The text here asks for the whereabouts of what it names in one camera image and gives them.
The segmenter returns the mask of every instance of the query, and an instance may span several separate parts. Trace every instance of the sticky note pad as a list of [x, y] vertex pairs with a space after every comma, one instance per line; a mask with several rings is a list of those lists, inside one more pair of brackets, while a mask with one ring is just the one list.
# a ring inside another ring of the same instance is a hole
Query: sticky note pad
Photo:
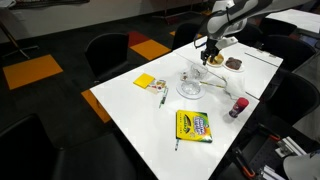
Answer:
[[145, 89], [154, 80], [154, 77], [149, 74], [143, 73], [133, 83]]

